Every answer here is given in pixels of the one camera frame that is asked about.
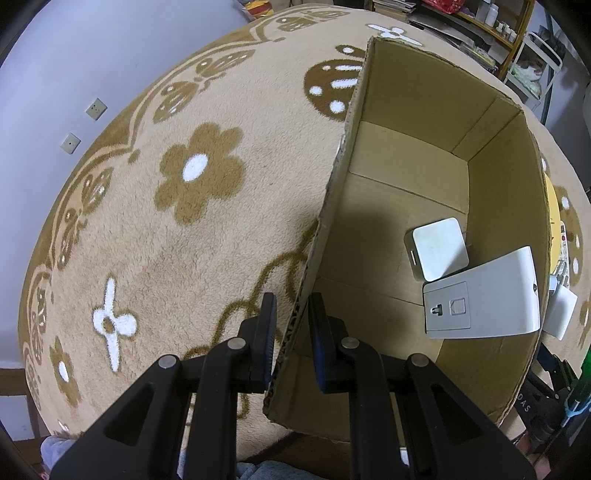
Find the round rug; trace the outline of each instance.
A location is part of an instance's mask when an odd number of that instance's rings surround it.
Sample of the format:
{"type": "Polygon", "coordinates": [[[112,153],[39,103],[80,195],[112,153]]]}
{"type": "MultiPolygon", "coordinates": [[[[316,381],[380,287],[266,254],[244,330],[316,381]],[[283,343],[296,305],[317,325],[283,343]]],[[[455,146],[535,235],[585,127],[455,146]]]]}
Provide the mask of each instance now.
{"type": "MultiPolygon", "coordinates": [[[[452,48],[373,12],[291,8],[162,75],[84,154],[45,222],[20,307],[27,381],[50,431],[84,431],[159,356],[202,355],[234,336],[265,291],[278,297],[281,342],[372,35],[442,57],[452,48]]],[[[527,115],[564,190],[571,288],[588,299],[591,207],[527,115]]],[[[574,357],[591,340],[587,317],[567,332],[581,342],[574,357]]],[[[239,458],[287,432],[262,414],[261,395],[242,395],[238,416],[239,458]]]]}

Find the white flower pattern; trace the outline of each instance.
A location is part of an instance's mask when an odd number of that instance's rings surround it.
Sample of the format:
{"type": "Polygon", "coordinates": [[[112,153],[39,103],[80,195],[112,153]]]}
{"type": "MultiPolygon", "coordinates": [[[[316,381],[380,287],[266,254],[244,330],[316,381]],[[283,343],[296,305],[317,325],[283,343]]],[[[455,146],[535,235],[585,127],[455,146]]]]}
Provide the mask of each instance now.
{"type": "Polygon", "coordinates": [[[385,28],[374,24],[368,24],[368,27],[380,31],[381,33],[379,36],[382,38],[399,38],[400,40],[404,40],[405,42],[411,43],[412,45],[417,45],[419,47],[423,46],[422,43],[404,35],[404,30],[402,28],[385,28]]]}
{"type": "Polygon", "coordinates": [[[113,312],[115,301],[115,279],[109,277],[105,287],[103,306],[92,312],[92,323],[95,330],[105,337],[107,353],[111,362],[111,370],[119,371],[121,353],[119,351],[119,336],[132,336],[137,329],[137,321],[130,313],[116,316],[113,312]]]}

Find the brown flower pattern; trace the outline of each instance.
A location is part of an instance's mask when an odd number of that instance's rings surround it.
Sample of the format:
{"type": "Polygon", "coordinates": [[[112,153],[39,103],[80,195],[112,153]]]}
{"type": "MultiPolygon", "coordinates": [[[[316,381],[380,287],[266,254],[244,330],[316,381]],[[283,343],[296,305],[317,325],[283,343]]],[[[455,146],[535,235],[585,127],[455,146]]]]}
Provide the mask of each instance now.
{"type": "Polygon", "coordinates": [[[82,185],[82,205],[78,209],[68,208],[64,215],[66,227],[61,237],[60,255],[57,259],[57,268],[63,270],[70,261],[72,249],[80,240],[80,230],[87,225],[87,216],[100,205],[109,185],[113,167],[104,169],[94,178],[88,175],[82,185]]]}
{"type": "Polygon", "coordinates": [[[337,45],[335,49],[356,60],[317,63],[304,76],[304,94],[322,115],[344,122],[363,66],[365,51],[351,45],[337,45]]]}
{"type": "Polygon", "coordinates": [[[282,17],[277,20],[279,23],[279,30],[284,32],[293,32],[301,28],[306,28],[311,25],[316,25],[318,22],[326,22],[334,18],[342,17],[343,15],[349,15],[349,12],[341,12],[334,10],[304,10],[298,12],[297,17],[282,17]]]}
{"type": "Polygon", "coordinates": [[[241,50],[224,55],[217,60],[207,57],[198,62],[195,68],[197,76],[194,81],[174,82],[162,89],[160,95],[164,100],[154,113],[154,123],[159,124],[179,113],[196,94],[207,90],[212,81],[222,78],[227,70],[249,59],[254,52],[254,50],[241,50]]]}
{"type": "Polygon", "coordinates": [[[242,140],[238,127],[221,131],[214,123],[197,127],[187,146],[170,147],[160,162],[166,181],[158,186],[154,204],[160,211],[172,205],[179,225],[198,220],[209,199],[228,199],[242,188],[245,167],[229,155],[242,140]]]}
{"type": "Polygon", "coordinates": [[[591,322],[589,321],[589,310],[591,309],[591,294],[586,300],[583,300],[583,304],[581,305],[581,312],[579,313],[579,322],[583,326],[583,332],[581,333],[581,338],[579,339],[579,348],[588,348],[589,343],[587,342],[587,337],[589,332],[591,331],[591,322]]]}
{"type": "Polygon", "coordinates": [[[27,343],[22,346],[22,358],[25,363],[25,378],[27,379],[27,385],[37,410],[41,411],[41,402],[39,401],[39,384],[41,378],[35,372],[35,364],[31,358],[31,349],[27,343]]]}
{"type": "Polygon", "coordinates": [[[76,407],[80,401],[78,383],[74,378],[74,366],[70,355],[64,352],[61,342],[56,337],[53,347],[49,347],[49,358],[53,366],[53,374],[56,377],[57,386],[72,407],[76,407]]]}

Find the white wall socket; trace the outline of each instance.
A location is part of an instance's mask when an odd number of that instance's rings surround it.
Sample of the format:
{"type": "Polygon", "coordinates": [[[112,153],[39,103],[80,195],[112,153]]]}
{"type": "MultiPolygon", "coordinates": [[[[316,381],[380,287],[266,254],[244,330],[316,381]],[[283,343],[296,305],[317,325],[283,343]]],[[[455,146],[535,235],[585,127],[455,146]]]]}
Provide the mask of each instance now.
{"type": "Polygon", "coordinates": [[[90,118],[96,121],[100,118],[105,110],[107,110],[107,106],[99,98],[97,98],[94,102],[92,102],[92,105],[86,109],[86,113],[90,118]]]}
{"type": "Polygon", "coordinates": [[[66,139],[61,143],[62,149],[72,155],[76,147],[80,145],[80,138],[72,133],[69,133],[66,139]]]}

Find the plastic container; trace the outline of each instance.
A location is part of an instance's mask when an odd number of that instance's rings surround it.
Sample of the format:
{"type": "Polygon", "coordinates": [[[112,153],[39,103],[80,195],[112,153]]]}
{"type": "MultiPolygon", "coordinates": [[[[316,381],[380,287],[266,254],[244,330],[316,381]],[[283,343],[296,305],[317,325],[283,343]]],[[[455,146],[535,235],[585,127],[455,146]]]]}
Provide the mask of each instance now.
{"type": "Polygon", "coordinates": [[[476,19],[479,22],[484,23],[486,20],[486,15],[488,13],[488,9],[491,7],[491,0],[480,0],[480,4],[478,5],[478,11],[476,12],[476,19]]]}
{"type": "Polygon", "coordinates": [[[496,16],[499,14],[499,7],[495,4],[492,4],[491,7],[488,9],[488,13],[486,14],[486,20],[484,23],[489,27],[494,27],[496,22],[496,16]]]}

